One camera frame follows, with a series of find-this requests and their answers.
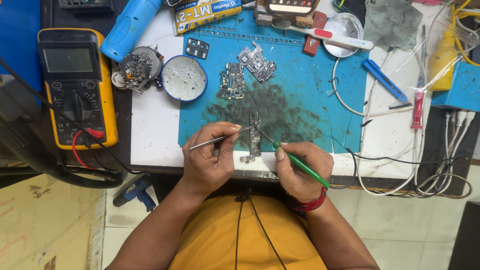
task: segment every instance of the toothbrush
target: toothbrush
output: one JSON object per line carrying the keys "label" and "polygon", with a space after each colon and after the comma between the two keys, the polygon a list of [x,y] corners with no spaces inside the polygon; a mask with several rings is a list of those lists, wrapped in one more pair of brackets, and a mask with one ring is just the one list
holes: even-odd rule
{"label": "toothbrush", "polygon": [[283,30],[289,29],[289,30],[293,30],[293,31],[306,33],[306,34],[308,34],[312,37],[320,38],[320,39],[323,39],[323,40],[333,41],[333,42],[336,42],[336,43],[340,43],[340,44],[343,44],[343,45],[348,45],[348,46],[352,46],[352,47],[356,47],[356,48],[360,48],[360,49],[367,49],[367,50],[373,49],[373,43],[371,41],[333,34],[330,31],[323,30],[323,29],[320,29],[320,28],[305,29],[305,28],[300,28],[300,27],[294,27],[294,26],[291,26],[290,21],[286,21],[286,20],[274,21],[274,22],[272,22],[272,26],[276,27],[276,28],[279,28],[279,29],[283,29]]}

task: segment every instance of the gray cloth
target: gray cloth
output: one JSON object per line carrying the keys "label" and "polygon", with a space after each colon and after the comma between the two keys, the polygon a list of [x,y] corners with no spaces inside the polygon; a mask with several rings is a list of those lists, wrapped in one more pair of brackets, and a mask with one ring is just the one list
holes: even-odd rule
{"label": "gray cloth", "polygon": [[423,14],[404,0],[366,0],[363,39],[375,46],[411,49]]}

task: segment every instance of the silicone repair mat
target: silicone repair mat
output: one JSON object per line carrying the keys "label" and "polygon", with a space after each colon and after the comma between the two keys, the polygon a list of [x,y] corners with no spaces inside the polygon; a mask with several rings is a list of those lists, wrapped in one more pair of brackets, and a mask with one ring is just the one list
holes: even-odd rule
{"label": "silicone repair mat", "polygon": [[[360,150],[362,117],[345,109],[332,95],[332,68],[335,57],[320,46],[314,57],[302,53],[302,33],[283,31],[271,26],[257,26],[253,11],[227,17],[192,29],[184,34],[183,51],[189,37],[210,44],[208,57],[197,58],[205,69],[208,84],[195,101],[181,102],[178,143],[186,140],[207,123],[231,121],[249,125],[249,114],[261,119],[261,129],[273,140],[282,142],[310,141],[327,152],[346,153]],[[240,62],[238,54],[248,46],[262,47],[266,61],[273,60],[277,69],[260,84],[244,68],[245,97],[223,99],[220,71],[229,62]],[[340,59],[336,69],[337,89],[352,109],[363,111],[367,71],[361,66],[369,54],[358,51]],[[249,150],[249,133],[243,132],[235,150]],[[262,138],[261,151],[274,151],[272,143]]]}

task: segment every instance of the green soldering iron handle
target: green soldering iron handle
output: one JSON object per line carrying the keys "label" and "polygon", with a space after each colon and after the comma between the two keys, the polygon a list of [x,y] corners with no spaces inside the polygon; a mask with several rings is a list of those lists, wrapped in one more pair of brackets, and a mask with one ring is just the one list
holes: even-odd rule
{"label": "green soldering iron handle", "polygon": [[[273,147],[275,149],[280,147],[280,142],[274,142]],[[305,164],[303,161],[301,161],[299,158],[297,158],[295,155],[287,153],[288,157],[290,160],[295,163],[297,166],[300,167],[304,172],[308,173],[309,176],[311,176],[313,179],[319,181],[322,185],[324,185],[325,188],[329,188],[330,184],[323,179],[316,171],[312,170],[307,164]]]}

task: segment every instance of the red bracelet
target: red bracelet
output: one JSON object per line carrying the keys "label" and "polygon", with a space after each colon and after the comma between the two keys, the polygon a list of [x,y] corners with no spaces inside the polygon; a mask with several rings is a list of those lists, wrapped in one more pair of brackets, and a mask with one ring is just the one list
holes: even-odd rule
{"label": "red bracelet", "polygon": [[294,210],[301,211],[301,212],[308,212],[308,211],[317,209],[322,205],[322,203],[324,203],[326,196],[327,196],[327,189],[323,186],[322,193],[320,194],[320,197],[318,199],[311,202],[306,202],[306,203],[300,202],[297,200],[298,204],[300,205]]}

